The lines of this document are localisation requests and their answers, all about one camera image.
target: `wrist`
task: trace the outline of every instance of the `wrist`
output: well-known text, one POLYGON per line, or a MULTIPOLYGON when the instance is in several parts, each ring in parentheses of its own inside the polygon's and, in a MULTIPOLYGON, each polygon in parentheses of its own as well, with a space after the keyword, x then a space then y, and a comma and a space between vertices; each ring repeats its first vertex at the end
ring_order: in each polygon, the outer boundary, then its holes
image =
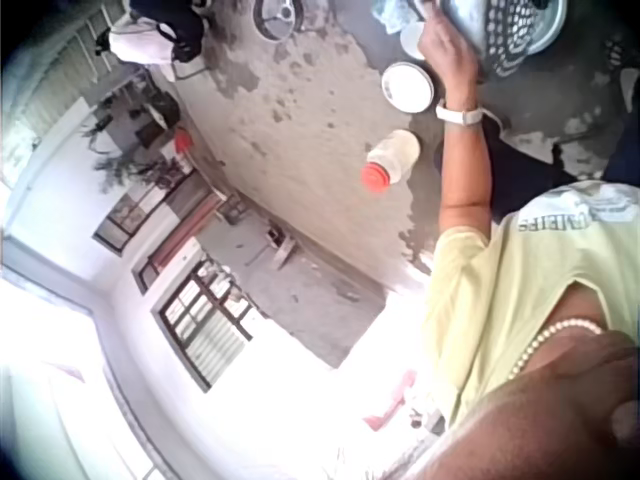
POLYGON ((470 111, 478 108, 478 91, 475 82, 468 85, 445 85, 445 101, 449 110, 470 111))
POLYGON ((445 96, 446 107, 456 112, 470 112, 478 108, 478 97, 475 93, 445 96))

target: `red object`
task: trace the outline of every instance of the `red object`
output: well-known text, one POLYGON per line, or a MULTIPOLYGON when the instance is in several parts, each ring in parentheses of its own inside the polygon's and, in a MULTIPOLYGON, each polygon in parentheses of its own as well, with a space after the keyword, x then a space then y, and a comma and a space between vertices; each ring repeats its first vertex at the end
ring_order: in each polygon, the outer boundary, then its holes
POLYGON ((362 183, 372 192, 384 192, 391 185, 389 172, 382 165, 367 163, 362 169, 362 183))
POLYGON ((184 128, 178 128, 173 137, 173 145, 178 154, 185 154, 193 147, 193 138, 191 138, 191 134, 184 128))
POLYGON ((377 432, 393 417, 398 409, 404 405, 404 393, 416 383, 417 373, 414 370, 407 370, 400 382, 391 392, 387 410, 378 415, 369 415, 363 418, 371 430, 377 432))

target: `pearl necklace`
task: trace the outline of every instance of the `pearl necklace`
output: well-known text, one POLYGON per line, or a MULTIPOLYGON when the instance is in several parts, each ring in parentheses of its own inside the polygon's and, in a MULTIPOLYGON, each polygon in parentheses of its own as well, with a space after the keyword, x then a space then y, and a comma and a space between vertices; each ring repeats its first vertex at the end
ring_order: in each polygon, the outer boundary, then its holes
POLYGON ((570 320, 563 320, 561 322, 554 323, 550 327, 545 328, 542 332, 540 332, 540 334, 533 340, 533 342, 529 344, 520 359, 516 362, 513 370, 511 370, 511 373, 509 374, 509 380, 513 380, 520 372, 522 372, 524 367, 527 366, 527 363, 529 363, 529 360, 531 359, 533 354, 538 351, 538 349, 544 342, 549 340, 549 338, 551 338, 556 333, 570 327, 586 328, 596 335, 600 335, 602 333, 602 329, 591 320, 572 318, 570 320))

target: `watch strap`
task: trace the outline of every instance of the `watch strap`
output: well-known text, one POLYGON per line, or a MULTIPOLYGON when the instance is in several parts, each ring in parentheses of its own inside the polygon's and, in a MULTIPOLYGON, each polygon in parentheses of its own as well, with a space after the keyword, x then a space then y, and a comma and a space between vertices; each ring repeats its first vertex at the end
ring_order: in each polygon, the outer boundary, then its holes
POLYGON ((444 120, 445 122, 455 123, 456 125, 468 127, 482 121, 484 110, 482 108, 477 108, 476 110, 472 110, 469 112, 456 112, 454 110, 448 110, 445 106, 444 99, 442 99, 436 107, 436 116, 440 120, 444 120))

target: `plastic bottle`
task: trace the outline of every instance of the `plastic bottle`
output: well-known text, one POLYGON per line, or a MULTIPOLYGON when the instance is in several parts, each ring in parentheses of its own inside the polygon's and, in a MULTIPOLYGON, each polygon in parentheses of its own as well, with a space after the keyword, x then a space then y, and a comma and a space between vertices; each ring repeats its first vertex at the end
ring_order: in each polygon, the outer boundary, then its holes
POLYGON ((373 192, 384 192, 411 170, 419 156, 418 138, 407 130, 394 130, 367 155, 362 183, 373 192))

